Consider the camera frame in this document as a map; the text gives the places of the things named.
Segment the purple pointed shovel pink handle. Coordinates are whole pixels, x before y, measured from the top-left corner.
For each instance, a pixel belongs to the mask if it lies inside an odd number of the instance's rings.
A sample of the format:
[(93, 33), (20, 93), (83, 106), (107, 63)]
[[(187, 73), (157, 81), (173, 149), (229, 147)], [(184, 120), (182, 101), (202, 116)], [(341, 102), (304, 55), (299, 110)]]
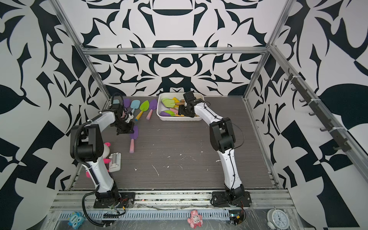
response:
[(135, 152), (135, 140), (138, 138), (138, 136), (139, 136), (139, 127), (134, 126), (133, 133), (130, 134), (131, 141), (130, 141), (129, 153)]

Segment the white plastic storage box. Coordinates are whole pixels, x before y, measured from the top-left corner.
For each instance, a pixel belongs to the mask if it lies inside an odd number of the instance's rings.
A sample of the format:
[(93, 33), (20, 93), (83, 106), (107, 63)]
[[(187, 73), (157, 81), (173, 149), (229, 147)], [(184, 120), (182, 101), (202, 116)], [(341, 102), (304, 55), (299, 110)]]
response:
[(158, 103), (157, 103), (157, 110), (156, 114), (162, 121), (200, 121), (202, 120), (201, 117), (195, 116), (195, 117), (178, 117), (178, 116), (164, 116), (163, 112), (169, 110), (169, 108), (165, 107), (162, 103), (163, 98), (169, 98), (169, 99), (178, 99), (179, 101), (184, 100), (184, 92), (178, 92), (178, 93), (162, 93), (159, 95)]

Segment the purple square shovel pink handle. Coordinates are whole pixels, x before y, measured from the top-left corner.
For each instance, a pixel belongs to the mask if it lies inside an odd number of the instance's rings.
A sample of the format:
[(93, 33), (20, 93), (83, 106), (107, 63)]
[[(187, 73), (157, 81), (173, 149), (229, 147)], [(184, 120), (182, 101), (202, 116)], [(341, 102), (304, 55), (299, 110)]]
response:
[(124, 101), (125, 115), (129, 116), (129, 108), (131, 105), (131, 100), (129, 98), (124, 98), (123, 101)]

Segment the blue toy shovel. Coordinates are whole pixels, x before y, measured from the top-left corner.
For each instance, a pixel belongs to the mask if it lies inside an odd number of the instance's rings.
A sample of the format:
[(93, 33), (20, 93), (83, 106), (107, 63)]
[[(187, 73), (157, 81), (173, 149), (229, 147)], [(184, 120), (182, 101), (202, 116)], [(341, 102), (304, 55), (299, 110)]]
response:
[(132, 114), (134, 114), (135, 110), (139, 109), (139, 107), (140, 107), (140, 100), (131, 101), (130, 108)]

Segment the green shovel yellow handle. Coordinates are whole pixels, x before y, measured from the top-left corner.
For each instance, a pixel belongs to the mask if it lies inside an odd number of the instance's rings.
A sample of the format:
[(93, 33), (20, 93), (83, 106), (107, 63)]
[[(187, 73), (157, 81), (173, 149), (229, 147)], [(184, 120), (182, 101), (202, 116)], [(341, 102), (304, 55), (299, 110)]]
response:
[(141, 104), (141, 106), (140, 106), (140, 112), (139, 112), (139, 113), (138, 113), (138, 115), (136, 116), (135, 121), (138, 121), (138, 120), (141, 118), (142, 114), (143, 114), (144, 112), (146, 112), (146, 111), (149, 109), (149, 107), (150, 107), (150, 103), (149, 103), (149, 101), (148, 101), (148, 100), (144, 101), (144, 102)]

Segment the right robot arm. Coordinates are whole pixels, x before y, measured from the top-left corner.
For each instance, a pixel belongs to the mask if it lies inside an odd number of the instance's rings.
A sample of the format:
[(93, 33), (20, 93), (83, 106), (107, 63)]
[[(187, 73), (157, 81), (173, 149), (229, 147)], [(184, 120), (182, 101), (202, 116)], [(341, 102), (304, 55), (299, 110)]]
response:
[(210, 143), (218, 153), (224, 171), (224, 185), (227, 199), (234, 201), (244, 194), (244, 187), (239, 177), (235, 162), (236, 137), (233, 123), (228, 117), (221, 117), (210, 109), (203, 99), (197, 99), (193, 92), (184, 93), (184, 105), (179, 106), (179, 115), (199, 116), (209, 126)]

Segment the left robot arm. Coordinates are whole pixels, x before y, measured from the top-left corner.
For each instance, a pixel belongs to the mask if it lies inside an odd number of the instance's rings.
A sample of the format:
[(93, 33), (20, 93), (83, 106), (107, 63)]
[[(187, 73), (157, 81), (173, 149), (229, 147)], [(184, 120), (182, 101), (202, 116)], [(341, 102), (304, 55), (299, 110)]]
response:
[(90, 174), (97, 199), (119, 200), (117, 185), (104, 163), (102, 131), (113, 126), (117, 128), (118, 135), (133, 134), (134, 123), (123, 119), (126, 114), (124, 105), (114, 100), (109, 109), (71, 129), (71, 157)]

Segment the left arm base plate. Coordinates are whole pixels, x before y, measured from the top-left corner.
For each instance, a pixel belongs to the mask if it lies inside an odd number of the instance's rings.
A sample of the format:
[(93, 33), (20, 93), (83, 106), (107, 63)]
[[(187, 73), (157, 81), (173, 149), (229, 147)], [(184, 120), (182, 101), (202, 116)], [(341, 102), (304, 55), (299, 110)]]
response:
[(117, 208), (127, 208), (135, 203), (135, 195), (136, 193), (134, 192), (122, 192), (119, 193), (119, 195), (110, 193), (96, 193), (94, 208), (107, 209), (113, 205)]

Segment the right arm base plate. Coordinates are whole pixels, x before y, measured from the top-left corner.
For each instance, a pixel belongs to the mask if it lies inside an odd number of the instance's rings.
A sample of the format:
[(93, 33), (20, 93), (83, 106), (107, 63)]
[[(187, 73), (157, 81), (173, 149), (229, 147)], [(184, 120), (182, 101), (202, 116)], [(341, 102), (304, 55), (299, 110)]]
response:
[(246, 191), (242, 191), (238, 194), (228, 194), (227, 192), (212, 192), (210, 203), (216, 208), (233, 206), (249, 208), (251, 206), (252, 199), (250, 193)]

